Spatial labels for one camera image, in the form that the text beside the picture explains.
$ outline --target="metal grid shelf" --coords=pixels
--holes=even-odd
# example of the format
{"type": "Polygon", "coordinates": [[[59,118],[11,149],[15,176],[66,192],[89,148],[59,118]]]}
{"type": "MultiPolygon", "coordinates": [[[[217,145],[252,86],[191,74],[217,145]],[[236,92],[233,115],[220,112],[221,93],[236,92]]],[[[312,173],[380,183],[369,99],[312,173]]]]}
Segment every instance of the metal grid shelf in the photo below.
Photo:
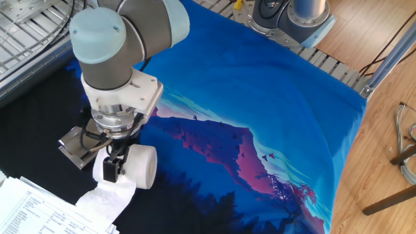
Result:
{"type": "MultiPolygon", "coordinates": [[[[22,24],[13,24],[12,19],[0,12],[0,38],[4,37],[0,39],[0,82],[65,33],[62,28],[70,17],[71,7],[72,2],[60,0],[22,24]]],[[[74,11],[82,7],[80,1],[75,1],[74,11]]]]}
{"type": "MultiPolygon", "coordinates": [[[[234,4],[229,0],[194,0],[196,3],[201,6],[212,10],[226,18],[237,21],[245,26],[247,24],[241,20],[243,17],[242,14],[238,16],[233,15],[234,4]]],[[[305,48],[299,44],[293,45],[292,39],[283,40],[282,42],[290,42],[291,46],[280,43],[283,46],[288,47],[293,53],[301,56],[303,59],[306,59],[308,62],[312,63],[316,67],[320,68],[324,72],[330,74],[332,77],[342,81],[344,84],[353,88],[356,92],[361,93],[365,85],[369,82],[369,78],[365,76],[360,76],[356,70],[350,69],[346,64],[338,61],[337,59],[325,54],[324,52],[316,48],[305,48]]]]}

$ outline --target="metal pole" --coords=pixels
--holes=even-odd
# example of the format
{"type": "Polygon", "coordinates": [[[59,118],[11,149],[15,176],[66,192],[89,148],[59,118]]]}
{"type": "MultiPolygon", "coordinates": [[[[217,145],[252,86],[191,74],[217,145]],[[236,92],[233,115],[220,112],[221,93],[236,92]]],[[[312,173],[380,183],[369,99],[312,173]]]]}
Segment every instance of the metal pole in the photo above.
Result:
{"type": "Polygon", "coordinates": [[[325,10],[326,0],[293,0],[296,16],[303,20],[318,18],[325,10]]]}
{"type": "Polygon", "coordinates": [[[399,60],[403,57],[406,51],[416,42],[416,21],[406,32],[403,38],[393,48],[387,58],[384,60],[382,65],[376,70],[374,75],[371,77],[366,88],[374,90],[383,79],[389,75],[390,71],[396,66],[399,60]]]}

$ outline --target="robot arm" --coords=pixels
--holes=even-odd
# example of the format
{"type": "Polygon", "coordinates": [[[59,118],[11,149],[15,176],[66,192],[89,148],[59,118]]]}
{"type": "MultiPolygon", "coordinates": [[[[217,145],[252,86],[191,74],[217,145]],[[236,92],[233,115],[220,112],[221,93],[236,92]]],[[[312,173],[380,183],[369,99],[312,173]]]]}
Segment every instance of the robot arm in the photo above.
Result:
{"type": "MultiPolygon", "coordinates": [[[[189,17],[178,0],[104,1],[99,5],[108,8],[89,8],[75,15],[70,34],[73,52],[83,72],[81,82],[91,105],[91,117],[101,132],[101,135],[89,133],[85,124],[81,145],[86,149],[84,136],[100,139],[100,145],[88,150],[107,152],[108,157],[99,166],[104,180],[116,182],[124,171],[124,163],[129,162],[127,156],[143,158],[137,154],[155,154],[154,148],[134,143],[140,126],[147,122],[159,101],[163,85],[133,65],[185,39],[189,17]]],[[[126,175],[137,170],[131,165],[125,169],[129,170],[126,175]]],[[[142,189],[153,183],[155,168],[149,171],[153,172],[150,175],[153,178],[147,179],[142,189]]]]}

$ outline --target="metal rack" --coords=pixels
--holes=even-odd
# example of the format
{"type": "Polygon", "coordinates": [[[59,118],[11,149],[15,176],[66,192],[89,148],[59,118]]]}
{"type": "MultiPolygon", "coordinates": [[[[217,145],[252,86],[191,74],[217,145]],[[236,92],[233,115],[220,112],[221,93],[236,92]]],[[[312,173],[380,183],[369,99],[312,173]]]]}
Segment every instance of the metal rack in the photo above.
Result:
{"type": "Polygon", "coordinates": [[[70,17],[72,3],[59,1],[25,23],[0,12],[0,74],[6,77],[50,44],[70,17]]]}
{"type": "Polygon", "coordinates": [[[0,107],[72,58],[66,22],[83,9],[84,3],[83,0],[52,0],[55,1],[50,3],[54,3],[52,6],[19,21],[9,12],[5,14],[5,10],[13,8],[16,13],[24,13],[24,8],[39,10],[36,4],[45,4],[48,0],[21,0],[21,7],[8,4],[8,8],[1,8],[6,1],[16,1],[11,3],[14,6],[19,4],[18,0],[0,0],[0,107]]]}

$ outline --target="cloth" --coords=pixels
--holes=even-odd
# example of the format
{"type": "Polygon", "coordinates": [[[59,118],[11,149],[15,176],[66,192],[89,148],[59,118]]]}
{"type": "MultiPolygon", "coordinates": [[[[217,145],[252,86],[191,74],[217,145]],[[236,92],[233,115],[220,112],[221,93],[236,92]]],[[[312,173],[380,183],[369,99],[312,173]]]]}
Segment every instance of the cloth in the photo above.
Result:
{"type": "MultiPolygon", "coordinates": [[[[120,233],[329,233],[366,101],[288,49],[191,2],[189,36],[144,72],[164,94],[140,141],[155,146],[150,190],[120,233]]],[[[76,61],[0,115],[0,170],[75,203],[95,187],[58,150],[88,103],[76,61]]]]}

